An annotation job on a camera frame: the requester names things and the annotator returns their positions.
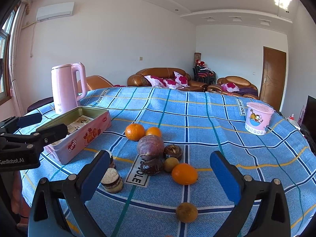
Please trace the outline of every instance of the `leather armchair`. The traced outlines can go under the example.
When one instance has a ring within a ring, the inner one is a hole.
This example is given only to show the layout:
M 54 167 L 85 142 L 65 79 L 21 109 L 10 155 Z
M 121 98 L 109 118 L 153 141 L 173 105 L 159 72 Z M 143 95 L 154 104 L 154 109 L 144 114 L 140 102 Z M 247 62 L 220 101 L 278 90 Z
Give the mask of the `leather armchair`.
M 106 80 L 104 77 L 98 76 L 98 75 L 93 75 L 86 77 L 87 81 L 87 90 L 96 90 L 96 89 L 102 89 L 102 88 L 108 88 L 108 87 L 113 87 L 113 84 Z M 78 92 L 81 93 L 81 80 L 78 81 Z
M 188 87 L 184 87 L 180 89 L 181 91 L 192 91 L 192 92 L 204 92 L 207 88 L 206 83 L 201 83 L 197 81 L 191 80 L 189 74 L 187 74 L 183 69 L 177 68 L 150 68 L 150 69 L 142 69 L 138 71 L 136 74 L 130 76 L 127 80 L 128 86 L 141 87 L 141 86 L 151 86 L 151 84 L 147 81 L 144 76 L 153 75 L 160 77 L 162 79 L 173 79 L 174 73 L 178 72 L 179 74 L 186 76 L 188 79 Z
M 234 97 L 246 97 L 246 98 L 252 98 L 258 100 L 259 97 L 253 94 L 244 94 L 240 95 L 235 92 L 227 92 L 224 91 L 223 88 L 221 87 L 222 84 L 227 84 L 227 83 L 234 83 L 238 88 L 243 88 L 243 87 L 249 87 L 253 88 L 258 91 L 257 87 L 250 83 L 247 79 L 244 79 L 242 77 L 238 76 L 227 76 L 227 77 L 221 77 L 217 80 L 217 85 L 209 85 L 207 87 L 208 92 L 217 92 L 225 95 L 230 95 Z

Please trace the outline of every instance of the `pink electric kettle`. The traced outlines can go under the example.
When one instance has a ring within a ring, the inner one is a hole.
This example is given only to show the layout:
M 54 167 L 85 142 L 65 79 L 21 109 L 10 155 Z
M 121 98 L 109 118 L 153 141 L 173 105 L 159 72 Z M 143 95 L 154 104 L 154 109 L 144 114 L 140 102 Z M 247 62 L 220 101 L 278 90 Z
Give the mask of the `pink electric kettle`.
M 82 94 L 78 94 L 76 72 L 79 71 Z M 57 114 L 63 114 L 80 105 L 87 95 L 86 70 L 82 63 L 65 64 L 52 68 L 52 88 Z

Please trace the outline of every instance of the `white wall-mounted air conditioner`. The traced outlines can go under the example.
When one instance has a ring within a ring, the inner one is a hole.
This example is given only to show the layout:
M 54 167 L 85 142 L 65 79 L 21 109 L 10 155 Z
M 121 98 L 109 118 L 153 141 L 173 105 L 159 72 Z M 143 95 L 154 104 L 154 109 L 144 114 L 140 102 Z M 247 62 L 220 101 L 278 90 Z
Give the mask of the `white wall-mounted air conditioner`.
M 75 2 L 58 3 L 40 7 L 37 11 L 36 22 L 72 16 Z

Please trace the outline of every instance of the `person's hand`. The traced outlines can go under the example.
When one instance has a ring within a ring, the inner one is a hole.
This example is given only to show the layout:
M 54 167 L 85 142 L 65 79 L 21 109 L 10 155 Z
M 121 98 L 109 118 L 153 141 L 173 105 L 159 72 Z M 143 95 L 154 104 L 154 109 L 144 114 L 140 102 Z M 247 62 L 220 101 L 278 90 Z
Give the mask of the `person's hand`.
M 12 197 L 11 197 L 11 210 L 13 213 L 18 214 L 22 207 L 22 179 L 20 171 L 13 173 Z

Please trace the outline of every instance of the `pink tin box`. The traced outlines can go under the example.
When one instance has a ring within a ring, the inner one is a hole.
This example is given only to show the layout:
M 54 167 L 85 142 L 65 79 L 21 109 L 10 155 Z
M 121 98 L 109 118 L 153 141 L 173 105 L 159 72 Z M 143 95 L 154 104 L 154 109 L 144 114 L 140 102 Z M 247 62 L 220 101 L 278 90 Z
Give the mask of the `pink tin box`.
M 47 145 L 45 150 L 50 153 L 61 164 L 65 165 L 81 152 L 89 143 L 103 133 L 111 124 L 111 117 L 108 110 L 79 106 L 38 128 L 50 127 L 64 123 L 69 126 L 80 117 L 90 118 L 87 124 L 75 130 L 62 141 Z
M 250 133 L 264 135 L 267 132 L 274 109 L 257 102 L 247 102 L 247 106 L 245 128 Z

